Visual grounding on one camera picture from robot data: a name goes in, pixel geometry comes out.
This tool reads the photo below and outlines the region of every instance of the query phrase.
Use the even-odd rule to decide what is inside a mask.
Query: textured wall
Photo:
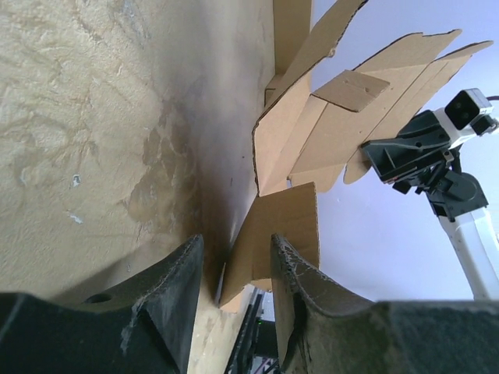
[[[201,214],[229,248],[255,193],[250,133],[273,74],[265,4],[2,2],[2,290],[57,295],[137,248],[153,262]]]

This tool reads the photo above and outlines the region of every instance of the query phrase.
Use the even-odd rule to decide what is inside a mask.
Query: crumpled cardboard
[[[275,12],[282,1],[274,0]],[[365,0],[337,0],[298,51],[294,44],[283,54],[287,47],[276,40],[276,65],[278,61],[281,65],[266,89],[265,109],[253,129],[259,197],[227,262],[221,291],[226,311],[239,310],[229,302],[247,284],[271,289],[271,234],[283,234],[302,256],[319,265],[316,190],[328,191],[345,165],[345,183],[365,175],[369,165],[359,146],[367,140],[396,136],[474,53],[492,44],[467,45],[436,59],[460,30],[405,35],[311,93],[311,70],[334,55],[353,16],[365,4]],[[282,21],[278,14],[274,19]],[[280,41],[289,42],[280,35]],[[294,188],[287,189],[288,181]]]
[[[326,192],[345,165],[345,183],[361,178],[369,166],[360,144],[395,136],[474,53],[492,44],[471,44],[435,59],[460,30],[406,35],[311,93],[311,69],[334,55],[364,4],[337,0],[269,87],[272,94],[253,130],[260,196],[280,191],[286,180],[315,182],[318,192]]]

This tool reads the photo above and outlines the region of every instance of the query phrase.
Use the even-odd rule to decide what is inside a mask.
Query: brown cardboard box
[[[337,0],[272,82],[274,93],[253,130],[260,196],[280,191],[288,179],[293,185],[315,182],[318,192],[326,192],[345,165],[345,182],[356,181],[368,168],[359,145],[395,136],[472,54],[492,44],[471,44],[435,60],[460,30],[406,35],[310,94],[310,70],[334,54],[364,4]]]
[[[292,53],[283,53],[285,47],[278,45],[278,40],[286,39],[282,35],[276,39],[276,64],[278,60],[282,64],[267,87],[268,101],[253,129],[253,163],[262,197],[251,207],[227,263],[221,292],[224,310],[239,310],[237,303],[228,303],[246,284],[271,289],[273,233],[286,233],[302,256],[318,266],[316,196],[310,183],[315,183],[318,192],[326,192],[345,165],[346,183],[361,178],[369,165],[359,145],[394,137],[472,54],[492,44],[471,44],[435,60],[460,30],[406,35],[311,93],[310,71],[323,58],[334,55],[348,24],[365,3],[337,0],[290,64]],[[283,3],[274,0],[275,12],[276,4]],[[309,13],[304,17],[310,21]],[[283,19],[274,14],[281,27]],[[294,186],[307,187],[286,190],[288,180]]]

